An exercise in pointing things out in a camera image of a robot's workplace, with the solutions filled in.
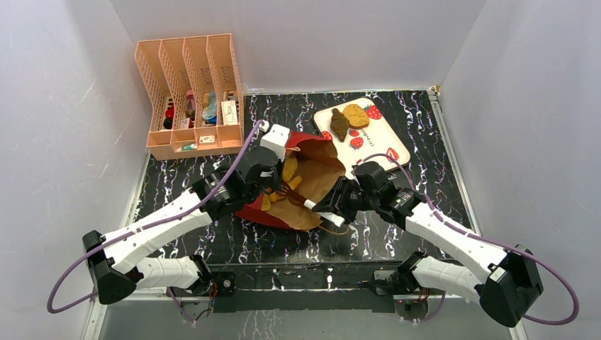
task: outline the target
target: black marble surface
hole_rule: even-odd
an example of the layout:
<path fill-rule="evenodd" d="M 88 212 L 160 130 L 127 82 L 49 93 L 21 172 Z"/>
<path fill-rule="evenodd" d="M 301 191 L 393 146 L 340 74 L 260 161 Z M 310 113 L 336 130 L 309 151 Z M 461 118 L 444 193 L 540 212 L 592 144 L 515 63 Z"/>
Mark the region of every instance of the black marble surface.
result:
<path fill-rule="evenodd" d="M 308 93 L 246 96 L 245 132 L 257 119 L 317 134 L 312 115 L 324 108 L 369 97 L 411 153 L 408 172 L 449 217 L 469 227 L 466 209 L 426 91 Z M 150 158 L 136 219 L 176 198 L 203 173 L 234 155 L 157 161 Z M 390 176 L 400 176 L 399 170 Z M 446 254 L 429 242 L 384 222 L 374 212 L 360 212 L 342 236 L 321 229 L 294 232 L 224 217 L 175 239 L 155 256 L 178 258 L 201 254 L 210 264 L 306 263 L 315 261 L 404 260 L 415 250 L 437 258 Z"/>

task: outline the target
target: white wall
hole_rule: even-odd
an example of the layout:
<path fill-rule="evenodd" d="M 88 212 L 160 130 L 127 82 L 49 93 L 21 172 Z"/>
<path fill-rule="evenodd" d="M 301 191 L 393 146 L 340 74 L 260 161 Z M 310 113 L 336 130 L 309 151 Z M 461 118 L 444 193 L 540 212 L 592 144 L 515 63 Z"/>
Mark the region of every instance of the white wall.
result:
<path fill-rule="evenodd" d="M 150 116 L 133 53 L 108 0 L 2 1 L 2 339 L 82 334 L 88 305 L 51 315 L 45 303 L 82 235 L 124 221 Z M 91 289 L 81 266 L 55 306 Z"/>
<path fill-rule="evenodd" d="M 599 32 L 596 0 L 490 0 L 441 90 L 483 234 L 529 247 L 580 296 L 568 326 L 524 322 L 530 340 L 598 339 L 601 329 Z M 566 317 L 568 294 L 542 278 L 530 314 Z"/>
<path fill-rule="evenodd" d="M 111 0 L 134 41 L 233 33 L 245 91 L 441 84 L 485 0 Z"/>

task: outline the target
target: paper bag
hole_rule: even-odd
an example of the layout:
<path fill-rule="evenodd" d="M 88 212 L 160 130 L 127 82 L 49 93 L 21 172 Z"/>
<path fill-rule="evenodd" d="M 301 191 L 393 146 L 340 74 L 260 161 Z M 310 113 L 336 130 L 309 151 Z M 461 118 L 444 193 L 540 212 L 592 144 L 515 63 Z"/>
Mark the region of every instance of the paper bag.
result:
<path fill-rule="evenodd" d="M 302 176 L 303 181 L 296 192 L 318 203 L 345 173 L 344 165 L 337 158 L 336 147 L 331 140 L 303 132 L 292 132 L 286 147 L 300 149 L 296 152 L 298 168 L 295 176 Z M 262 225 L 292 230 L 311 230 L 321 224 L 317 213 L 288 197 L 273 202 L 269 211 L 262 211 L 263 195 L 245 205 L 236 215 Z"/>

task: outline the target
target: label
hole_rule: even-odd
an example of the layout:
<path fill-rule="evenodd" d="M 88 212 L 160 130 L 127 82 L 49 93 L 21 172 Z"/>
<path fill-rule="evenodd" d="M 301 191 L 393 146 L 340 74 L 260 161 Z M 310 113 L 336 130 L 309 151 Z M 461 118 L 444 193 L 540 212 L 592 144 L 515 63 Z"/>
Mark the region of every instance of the label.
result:
<path fill-rule="evenodd" d="M 190 128 L 190 118 L 185 118 L 181 121 L 180 129 Z"/>
<path fill-rule="evenodd" d="M 199 144 L 213 144 L 215 142 L 215 136 L 200 136 L 198 139 Z"/>
<path fill-rule="evenodd" d="M 236 111 L 235 101 L 221 102 L 221 115 L 223 116 L 223 125 L 238 124 L 238 113 Z"/>

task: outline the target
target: cutting board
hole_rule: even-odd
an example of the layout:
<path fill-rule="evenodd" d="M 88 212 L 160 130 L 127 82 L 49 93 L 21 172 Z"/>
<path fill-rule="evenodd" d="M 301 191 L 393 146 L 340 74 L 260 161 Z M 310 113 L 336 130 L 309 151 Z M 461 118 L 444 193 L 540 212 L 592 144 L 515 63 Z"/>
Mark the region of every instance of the cutting board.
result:
<path fill-rule="evenodd" d="M 330 129 L 332 109 L 337 108 L 342 112 L 349 104 L 357 104 L 366 112 L 369 111 L 369 125 L 359 130 L 351 129 L 344 141 L 340 142 L 336 134 Z M 318 111 L 313 116 L 313 122 L 324 138 L 334 142 L 334 146 L 338 151 L 338 159 L 344 164 L 349 179 L 353 178 L 351 174 L 352 166 L 372 154 L 389 154 L 396 158 L 400 165 L 409 163 L 409 151 L 369 98 L 359 98 Z M 386 171 L 397 168 L 396 164 L 385 157 L 375 157 L 370 160 L 378 162 Z"/>

